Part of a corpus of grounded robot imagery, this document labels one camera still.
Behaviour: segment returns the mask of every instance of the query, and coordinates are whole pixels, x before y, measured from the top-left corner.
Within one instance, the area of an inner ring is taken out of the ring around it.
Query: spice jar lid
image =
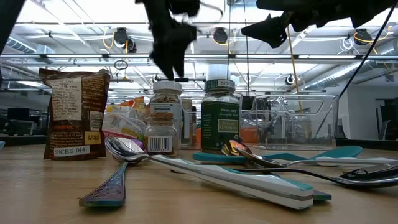
[[[154,83],[154,91],[156,90],[176,90],[182,93],[182,85],[175,81],[159,81]]]
[[[232,80],[208,80],[205,82],[205,91],[211,90],[235,91],[235,82]]]

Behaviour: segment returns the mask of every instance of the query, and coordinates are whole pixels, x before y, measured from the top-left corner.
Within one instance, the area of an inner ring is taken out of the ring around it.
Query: teal utensil
[[[298,156],[289,152],[273,153],[262,156],[263,159],[283,159],[286,161],[303,161],[303,160],[314,160],[318,157],[330,157],[330,158],[342,158],[342,157],[356,157],[362,152],[362,147],[359,146],[343,146],[335,149],[320,153],[316,156],[309,158]],[[217,155],[204,152],[193,153],[193,159],[198,161],[208,162],[233,162],[233,163],[244,163],[246,158],[243,156],[226,156]]]

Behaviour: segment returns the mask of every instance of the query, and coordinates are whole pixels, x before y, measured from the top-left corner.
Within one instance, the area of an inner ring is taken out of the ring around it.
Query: utensil
[[[318,159],[314,160],[303,160],[303,161],[294,161],[289,163],[280,163],[277,161],[273,161],[272,159],[264,159],[261,156],[255,155],[249,151],[242,150],[239,147],[234,148],[235,151],[238,151],[241,155],[243,155],[247,160],[262,166],[262,167],[269,167],[269,168],[286,168],[288,166],[299,164],[299,163],[306,163],[306,164],[319,164],[319,163],[329,163],[329,164],[365,164],[365,165],[374,165],[374,164],[384,164],[388,162],[394,162],[396,160],[393,159],[386,159],[386,158],[373,158],[373,159],[357,159],[357,158],[340,158],[334,159],[329,157],[318,157]]]
[[[123,162],[117,171],[101,186],[79,200],[82,207],[120,207],[126,202],[124,176],[128,164],[138,164],[147,159],[134,141],[126,138],[107,137],[105,147],[112,156]]]
[[[309,158],[298,156],[289,152],[274,153],[261,156],[263,159],[283,159],[286,161],[304,161],[304,160],[315,160],[319,157],[329,157],[329,158],[341,158],[341,157],[356,157],[361,153],[362,148],[359,146],[343,146],[337,147],[316,156]],[[204,152],[193,153],[193,159],[198,161],[211,161],[211,162],[233,162],[233,163],[245,163],[246,158],[244,156],[233,155],[228,153],[225,155],[210,154]]]
[[[313,187],[295,180],[276,175],[248,175],[227,167],[195,164],[161,155],[152,156],[151,161],[286,207],[304,209],[313,204]]]
[[[250,161],[255,162],[256,164],[262,164],[261,166],[267,165],[273,167],[265,169],[236,169],[240,172],[261,172],[263,174],[269,174],[271,172],[295,172],[329,180],[334,183],[344,185],[346,187],[356,188],[376,188],[398,185],[398,161],[356,169],[339,177],[329,177],[323,174],[317,174],[302,169],[280,168],[280,164],[265,161],[256,157],[255,155],[247,153],[244,150],[236,150],[238,150],[240,153],[242,153],[244,157],[246,157]]]

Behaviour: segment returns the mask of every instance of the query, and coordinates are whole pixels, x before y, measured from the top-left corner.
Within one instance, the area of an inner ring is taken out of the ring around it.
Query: green label
[[[221,153],[224,143],[239,138],[239,105],[204,102],[201,104],[202,151]]]

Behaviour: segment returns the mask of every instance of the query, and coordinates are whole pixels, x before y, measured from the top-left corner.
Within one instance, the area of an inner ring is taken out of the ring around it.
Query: barcode
[[[102,112],[90,111],[90,130],[99,131],[102,123]]]
[[[173,145],[172,137],[148,137],[148,152],[171,152]]]

